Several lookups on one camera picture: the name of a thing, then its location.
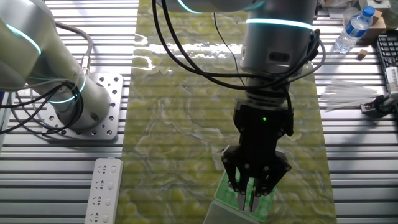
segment bottle cap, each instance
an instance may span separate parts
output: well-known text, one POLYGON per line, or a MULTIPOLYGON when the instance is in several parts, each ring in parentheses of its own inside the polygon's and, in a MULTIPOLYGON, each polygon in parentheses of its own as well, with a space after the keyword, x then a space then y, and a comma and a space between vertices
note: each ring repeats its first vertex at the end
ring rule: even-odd
POLYGON ((376 10, 372 7, 372 6, 366 6, 363 10, 362 10, 362 14, 364 17, 372 17, 373 14, 376 12, 376 10))

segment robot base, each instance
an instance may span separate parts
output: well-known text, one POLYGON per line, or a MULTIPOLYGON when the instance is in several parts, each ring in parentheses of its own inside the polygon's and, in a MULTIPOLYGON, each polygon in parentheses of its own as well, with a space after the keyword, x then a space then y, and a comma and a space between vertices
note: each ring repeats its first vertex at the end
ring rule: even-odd
MULTIPOLYGON (((90 129, 76 132, 71 129, 65 129, 58 134, 44 136, 48 141, 111 141, 118 135, 118 123, 120 103, 123 90, 123 77, 120 74, 90 74, 93 81, 103 85, 111 97, 111 106, 106 118, 90 129)), ((55 114, 54 108, 49 104, 45 114, 45 122, 53 127, 62 127, 64 124, 60 122, 55 114)))

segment green led light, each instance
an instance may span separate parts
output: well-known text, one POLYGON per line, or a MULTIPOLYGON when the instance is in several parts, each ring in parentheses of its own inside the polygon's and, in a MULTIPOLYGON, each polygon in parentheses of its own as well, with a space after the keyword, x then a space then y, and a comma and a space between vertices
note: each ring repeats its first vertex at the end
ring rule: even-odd
POLYGON ((13 31, 13 33, 15 33, 15 34, 17 34, 17 35, 19 35, 19 36, 25 38, 27 41, 29 41, 29 42, 37 49, 37 51, 39 52, 39 55, 42 54, 42 51, 41 51, 40 47, 36 44, 36 42, 34 42, 34 40, 32 40, 30 37, 28 37, 26 34, 24 34, 24 33, 23 33, 22 31, 20 31, 19 29, 16 29, 15 27, 10 26, 10 25, 8 25, 8 24, 7 24, 7 26, 8 26, 8 28, 9 28, 11 31, 13 31))

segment cable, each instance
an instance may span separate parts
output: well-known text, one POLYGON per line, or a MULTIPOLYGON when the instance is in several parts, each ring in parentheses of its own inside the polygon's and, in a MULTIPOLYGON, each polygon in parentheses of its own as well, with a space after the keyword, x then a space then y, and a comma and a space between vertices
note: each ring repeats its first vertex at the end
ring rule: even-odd
MULTIPOLYGON (((164 47, 164 49, 166 50, 167 54, 169 55, 169 57, 175 62, 177 63, 180 67, 184 68, 185 70, 192 72, 194 74, 197 75, 203 75, 202 73, 196 71, 195 69, 192 69, 188 66, 186 66, 184 63, 182 63, 169 49, 169 47, 166 44, 165 39, 163 38, 163 34, 162 31, 160 30, 160 24, 159 24, 159 20, 157 17, 157 9, 156 9, 156 2, 152 0, 152 3, 154 3, 154 5, 152 5, 152 10, 154 13, 154 23, 155 23, 155 28, 157 31, 157 34, 159 36, 159 40, 162 43, 162 46, 164 47)), ((239 77, 244 77, 244 78, 260 78, 260 79, 265 79, 268 80, 268 78, 266 77, 259 77, 258 75, 253 75, 253 74, 215 74, 215 73, 211 73, 211 75, 213 77, 223 77, 223 78, 239 78, 239 77)))
POLYGON ((59 79, 56 79, 56 80, 50 80, 50 81, 38 83, 38 84, 35 84, 35 85, 27 85, 27 86, 24 86, 24 87, 0 87, 0 90, 1 91, 27 90, 27 89, 30 89, 30 88, 35 88, 35 87, 42 86, 42 85, 47 85, 47 84, 50 84, 50 83, 67 82, 67 81, 69 81, 69 80, 66 79, 66 78, 59 78, 59 79))
POLYGON ((83 36, 88 42, 87 52, 86 52, 85 56, 90 56, 91 55, 91 51, 93 50, 93 40, 91 39, 91 37, 86 32, 84 32, 81 29, 78 29, 76 27, 63 24, 61 22, 56 22, 55 25, 58 28, 69 30, 70 32, 74 32, 76 34, 80 34, 81 36, 83 36))
MULTIPOLYGON (((54 93, 56 93, 60 87, 61 87, 61 86, 56 87, 57 89, 54 88, 54 89, 56 89, 56 91, 54 91, 54 93)), ((18 124, 17 126, 14 126, 14 127, 10 128, 10 129, 8 129, 8 130, 5 130, 4 132, 0 132, 0 134, 6 134, 6 133, 8 133, 8 132, 10 132, 10 131, 13 131, 13 130, 15 130, 15 129, 17 129, 17 128, 20 128, 21 126, 23 126, 26 130, 28 130, 28 131, 30 131, 30 132, 32 132, 32 133, 34 133, 34 134, 41 134, 41 135, 56 134, 56 133, 59 133, 60 131, 63 131, 63 130, 65 130, 65 129, 67 129, 67 128, 70 128, 72 125, 74 125, 74 124, 80 119, 80 116, 81 116, 81 114, 83 113, 83 108, 84 108, 83 98, 81 97, 80 93, 74 92, 73 94, 79 94, 79 95, 75 98, 75 105, 76 105, 76 103, 79 101, 79 102, 80 102, 80 110, 78 110, 78 108, 79 108, 79 106, 78 106, 78 107, 76 108, 76 111, 75 111, 75 114, 74 114, 74 116, 73 116, 73 119, 71 119, 71 121, 70 121, 67 125, 65 125, 64 127, 62 127, 62 128, 50 127, 50 126, 41 124, 39 121, 37 121, 37 120, 34 118, 34 116, 37 115, 37 114, 39 113, 39 111, 40 111, 40 110, 43 108, 43 106, 48 102, 48 100, 51 99, 52 96, 49 96, 49 97, 46 98, 46 100, 40 105, 40 107, 38 108, 38 110, 36 110, 33 114, 30 114, 30 113, 24 108, 24 106, 23 106, 22 108, 24 109, 24 111, 25 111, 25 112, 28 114, 28 116, 29 116, 29 117, 28 117, 26 120, 24 120, 24 121, 20 121, 19 118, 18 118, 18 115, 15 113, 14 109, 11 108, 11 112, 12 112, 12 114, 14 115, 15 119, 17 120, 17 122, 18 122, 19 124, 18 124), (39 125, 41 125, 42 127, 48 129, 48 131, 47 131, 46 133, 42 133, 42 132, 34 131, 34 130, 28 128, 27 126, 25 126, 25 124, 28 123, 28 122, 31 121, 31 120, 34 120, 35 122, 37 122, 37 124, 39 124, 39 125)), ((17 98, 18 98, 19 102, 21 102, 21 99, 20 99, 20 97, 19 97, 18 94, 17 94, 17 98)))
MULTIPOLYGON (((173 27, 172 27, 171 20, 170 20, 169 14, 168 14, 167 5, 166 5, 166 3, 165 3, 165 0, 162 0, 162 5, 163 5, 163 11, 164 11, 164 14, 165 14, 165 18, 166 18, 167 25, 168 25, 168 27, 169 27, 170 33, 171 33, 172 36, 173 36, 174 41, 176 42, 177 47, 180 49, 180 51, 182 52, 182 54, 184 55, 184 57, 188 60, 188 62, 190 62, 190 64, 192 64, 193 66, 196 66, 196 65, 194 65, 195 63, 193 63, 192 60, 190 60, 189 56, 188 56, 187 53, 184 51, 184 49, 182 48, 180 42, 178 41, 177 36, 175 35, 174 29, 173 29, 173 27)), ((282 78, 279 78, 278 80, 274 80, 274 79, 271 78, 271 77, 265 77, 264 75, 261 75, 261 76, 255 75, 254 78, 265 79, 265 80, 271 81, 271 82, 270 82, 270 83, 263 84, 263 85, 257 85, 257 86, 237 86, 237 85, 232 85, 232 84, 229 84, 229 83, 221 82, 221 81, 215 79, 214 77, 236 77, 236 76, 238 76, 238 77, 249 77, 249 78, 252 78, 252 75, 251 75, 251 77, 250 77, 250 75, 246 75, 246 74, 245 74, 245 75, 238 75, 238 74, 235 74, 235 75, 227 74, 227 75, 225 75, 225 74, 205 73, 205 72, 203 72, 202 70, 194 70, 194 69, 192 69, 192 68, 187 67, 187 66, 184 65, 182 62, 180 62, 177 58, 175 58, 175 56, 174 56, 174 55, 172 54, 172 52, 169 50, 169 48, 167 47, 167 44, 165 43, 165 40, 164 40, 163 37, 162 37, 161 31, 160 31, 159 20, 158 20, 158 17, 157 17, 156 0, 152 0, 152 10, 153 10, 153 13, 154 13, 154 22, 155 22, 155 27, 156 27, 156 30, 157 30, 159 39, 160 39, 162 45, 164 46, 165 50, 166 50, 167 53, 169 54, 169 56, 170 56, 177 64, 179 64, 181 67, 183 67, 184 69, 186 69, 186 70, 188 70, 188 71, 190 71, 190 72, 193 72, 193 73, 195 73, 195 74, 202 75, 202 76, 204 76, 205 78, 207 78, 209 81, 211 81, 211 82, 213 82, 213 83, 215 83, 215 84, 221 85, 221 86, 223 86, 223 87, 226 87, 226 88, 232 88, 232 89, 235 89, 235 90, 258 90, 258 89, 261 89, 261 88, 272 87, 272 86, 274 86, 274 85, 276 85, 276 84, 278 84, 278 83, 282 83, 283 81, 285 81, 286 79, 288 79, 288 77, 291 77, 292 75, 295 74, 295 72, 297 72, 298 70, 300 70, 301 67, 309 60, 309 57, 311 57, 311 55, 314 54, 315 51, 317 50, 316 47, 313 47, 313 48, 309 51, 309 53, 307 54, 307 56, 306 56, 301 62, 298 63, 298 66, 297 66, 296 68, 294 68, 291 72, 289 72, 288 74, 286 74, 286 75, 283 76, 282 78)), ((314 40, 314 41, 316 41, 317 39, 319 39, 319 30, 316 30, 316 32, 318 33, 318 35, 315 35, 315 40, 314 40)))
POLYGON ((7 134, 17 128, 20 128, 21 126, 25 125, 26 123, 28 123, 32 118, 34 118, 34 116, 36 116, 36 114, 44 107, 44 105, 46 104, 46 102, 48 102, 50 100, 51 97, 53 97, 54 94, 56 94, 56 92, 58 91, 58 89, 63 86, 63 84, 55 87, 53 90, 51 90, 49 93, 49 97, 47 97, 44 102, 39 106, 39 110, 35 111, 35 113, 33 113, 31 116, 28 117, 28 119, 24 120, 23 122, 20 122, 19 124, 15 125, 12 128, 9 128, 7 130, 3 130, 0 131, 0 134, 7 134))
POLYGON ((323 42, 320 39, 319 39, 319 45, 322 48, 322 60, 321 60, 321 62, 315 68, 313 68, 311 71, 307 72, 306 74, 297 76, 297 77, 289 80, 288 83, 292 83, 292 82, 297 81, 297 80, 299 80, 301 78, 304 78, 304 77, 306 77, 308 75, 311 75, 312 73, 316 72, 323 64, 325 64, 325 61, 326 61, 326 49, 325 49, 325 46, 323 45, 323 42))
POLYGON ((31 101, 28 101, 28 102, 25 102, 25 103, 21 103, 21 104, 18 104, 18 105, 2 105, 2 106, 0 106, 0 108, 18 108, 18 107, 21 107, 21 106, 30 105, 30 104, 35 103, 35 102, 37 102, 37 101, 39 101, 39 100, 41 100, 41 99, 43 99, 43 98, 45 98, 45 97, 47 97, 49 95, 53 96, 52 90, 50 90, 49 92, 37 97, 34 100, 31 100, 31 101))
MULTIPOLYGON (((218 33, 218 35, 220 36, 220 38, 221 38, 221 40, 223 41, 223 43, 225 44, 226 48, 228 48, 228 50, 231 52, 232 57, 234 57, 235 67, 236 67, 236 73, 239 74, 238 63, 237 63, 237 61, 236 61, 235 54, 234 54, 234 52, 230 49, 230 47, 228 47, 228 44, 226 44, 226 42, 225 42, 225 40, 224 40, 224 37, 221 35, 220 30, 218 29, 217 18, 216 18, 216 14, 215 14, 215 13, 213 13, 213 17, 214 17, 214 25, 216 26, 217 33, 218 33)), ((244 84, 244 81, 243 81, 242 77, 239 77, 239 79, 241 80, 242 85, 243 85, 243 86, 246 86, 246 85, 244 84)))

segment water bottle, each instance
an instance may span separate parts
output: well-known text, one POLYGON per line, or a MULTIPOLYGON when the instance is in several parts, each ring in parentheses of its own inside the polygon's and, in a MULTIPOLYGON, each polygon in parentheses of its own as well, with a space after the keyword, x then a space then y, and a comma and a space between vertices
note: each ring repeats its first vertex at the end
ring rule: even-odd
POLYGON ((372 6, 366 6, 362 12, 354 14, 337 38, 336 50, 344 54, 349 52, 372 26, 374 13, 375 10, 372 6))

